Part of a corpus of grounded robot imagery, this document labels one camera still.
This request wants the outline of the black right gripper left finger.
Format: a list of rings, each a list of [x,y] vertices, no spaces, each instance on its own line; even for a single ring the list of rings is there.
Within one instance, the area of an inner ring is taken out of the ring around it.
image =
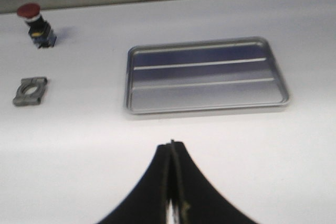
[[[125,199],[100,223],[166,223],[171,150],[159,145],[147,170]]]

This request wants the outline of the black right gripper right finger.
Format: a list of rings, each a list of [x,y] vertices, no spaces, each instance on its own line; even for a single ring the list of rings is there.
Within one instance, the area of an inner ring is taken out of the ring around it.
[[[255,223],[207,180],[182,142],[172,141],[170,196],[175,223]]]

